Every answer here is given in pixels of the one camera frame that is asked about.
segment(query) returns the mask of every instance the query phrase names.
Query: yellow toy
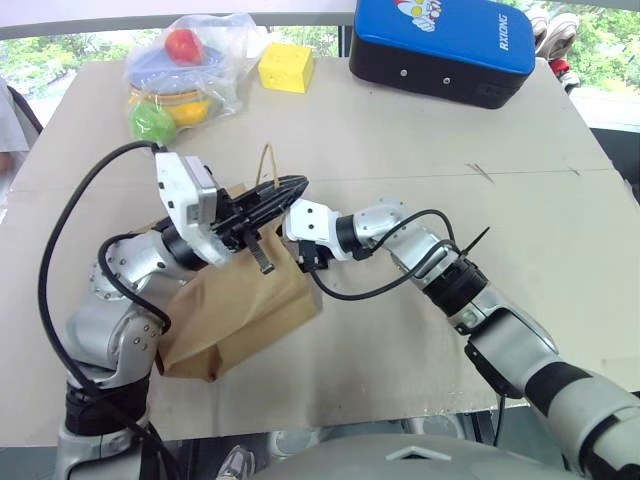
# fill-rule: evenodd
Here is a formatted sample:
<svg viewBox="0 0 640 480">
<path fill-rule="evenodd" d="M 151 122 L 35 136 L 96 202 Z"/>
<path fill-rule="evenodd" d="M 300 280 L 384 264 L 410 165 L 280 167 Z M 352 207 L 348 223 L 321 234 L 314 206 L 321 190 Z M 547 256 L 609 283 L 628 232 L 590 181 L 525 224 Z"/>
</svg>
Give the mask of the yellow toy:
<svg viewBox="0 0 640 480">
<path fill-rule="evenodd" d="M 264 88 L 305 93 L 313 73 L 313 55 L 309 47 L 272 43 L 258 64 Z"/>
</svg>

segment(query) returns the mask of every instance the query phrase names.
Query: floor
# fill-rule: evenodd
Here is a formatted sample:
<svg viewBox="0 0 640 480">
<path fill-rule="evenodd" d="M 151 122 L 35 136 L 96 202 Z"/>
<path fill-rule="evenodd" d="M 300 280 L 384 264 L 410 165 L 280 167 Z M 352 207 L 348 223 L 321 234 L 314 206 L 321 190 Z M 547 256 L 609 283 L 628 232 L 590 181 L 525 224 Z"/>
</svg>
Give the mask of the floor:
<svg viewBox="0 0 640 480">
<path fill-rule="evenodd" d="M 479 435 L 484 443 L 493 440 L 495 412 L 459 414 L 459 418 L 467 435 Z M 503 422 L 500 448 L 563 468 L 560 450 L 530 408 L 507 409 Z M 325 441 L 348 435 L 402 432 L 399 420 L 347 425 L 333 428 Z M 254 434 L 170 442 L 170 447 L 177 454 L 184 480 L 209 480 L 215 478 L 226 453 L 237 444 L 256 454 L 258 469 L 266 468 L 274 461 L 268 453 L 267 442 L 267 434 Z M 49 479 L 53 474 L 54 461 L 54 448 L 0 449 L 0 477 L 12 480 Z"/>
</svg>

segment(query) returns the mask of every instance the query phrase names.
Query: red ball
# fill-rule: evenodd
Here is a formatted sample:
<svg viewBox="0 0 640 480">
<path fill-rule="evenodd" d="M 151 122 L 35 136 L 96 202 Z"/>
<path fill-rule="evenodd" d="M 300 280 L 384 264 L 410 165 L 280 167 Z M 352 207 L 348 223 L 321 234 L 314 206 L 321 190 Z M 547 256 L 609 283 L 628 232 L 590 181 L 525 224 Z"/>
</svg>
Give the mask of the red ball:
<svg viewBox="0 0 640 480">
<path fill-rule="evenodd" d="M 178 65 L 202 65 L 204 48 L 198 36 L 188 28 L 173 30 L 164 41 L 169 58 Z"/>
</svg>

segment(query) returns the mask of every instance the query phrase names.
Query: tabletop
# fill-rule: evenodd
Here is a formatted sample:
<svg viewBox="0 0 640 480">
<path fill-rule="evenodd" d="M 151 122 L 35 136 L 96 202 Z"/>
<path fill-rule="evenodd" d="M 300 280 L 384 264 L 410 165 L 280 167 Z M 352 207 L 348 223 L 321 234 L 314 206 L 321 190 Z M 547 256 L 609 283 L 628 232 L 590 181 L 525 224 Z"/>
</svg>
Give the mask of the tabletop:
<svg viewBox="0 0 640 480">
<path fill-rule="evenodd" d="M 56 441 L 65 373 L 41 331 L 37 270 L 80 178 L 130 140 L 122 75 L 119 62 L 81 70 L 8 197 L 0 446 Z M 484 273 L 544 325 L 568 361 L 640 388 L 640 211 L 545 63 L 499 110 L 366 83 L 345 59 L 328 58 L 317 60 L 305 95 L 264 90 L 255 74 L 241 95 L 241 113 L 183 132 L 172 147 L 199 155 L 223 185 L 250 185 L 270 141 L 278 173 L 306 175 L 305 198 L 333 209 L 400 197 L 414 210 L 445 211 L 461 244 L 490 225 L 472 254 Z M 87 292 L 101 241 L 162 215 L 149 154 L 131 152 L 95 180 L 52 263 L 58 329 Z M 340 291 L 397 276 L 383 254 L 334 266 L 326 281 Z M 363 302 L 325 297 L 319 316 L 214 383 L 154 373 L 151 417 L 172 439 L 495 407 L 463 346 L 411 285 Z"/>
</svg>

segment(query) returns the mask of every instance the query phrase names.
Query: green ball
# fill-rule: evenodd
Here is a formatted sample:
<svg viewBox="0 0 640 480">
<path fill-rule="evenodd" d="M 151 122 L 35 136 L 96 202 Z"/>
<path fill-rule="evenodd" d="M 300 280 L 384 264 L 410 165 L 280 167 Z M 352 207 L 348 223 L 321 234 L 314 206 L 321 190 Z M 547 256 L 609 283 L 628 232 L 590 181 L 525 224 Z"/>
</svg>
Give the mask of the green ball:
<svg viewBox="0 0 640 480">
<path fill-rule="evenodd" d="M 129 115 L 133 136 L 140 140 L 168 145 L 176 136 L 173 117 L 155 103 L 143 102 L 136 105 Z"/>
</svg>

